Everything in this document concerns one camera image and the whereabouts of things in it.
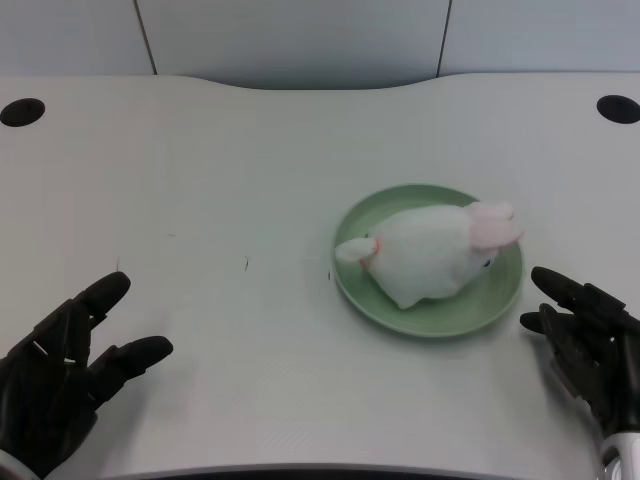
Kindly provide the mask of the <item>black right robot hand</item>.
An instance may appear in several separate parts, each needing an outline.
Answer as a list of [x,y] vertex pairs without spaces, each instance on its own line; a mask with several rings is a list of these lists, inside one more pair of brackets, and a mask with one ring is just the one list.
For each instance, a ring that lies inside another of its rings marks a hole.
[[639,320],[591,283],[536,266],[531,280],[556,306],[520,316],[546,337],[559,378],[584,400],[604,437],[639,430]]

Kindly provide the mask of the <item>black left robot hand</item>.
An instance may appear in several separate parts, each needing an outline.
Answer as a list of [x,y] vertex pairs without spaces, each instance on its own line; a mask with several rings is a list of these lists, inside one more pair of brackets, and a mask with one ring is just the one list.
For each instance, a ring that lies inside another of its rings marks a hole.
[[163,336],[89,359],[91,333],[126,295],[116,271],[66,300],[1,360],[1,476],[44,479],[93,429],[98,409],[173,351]]

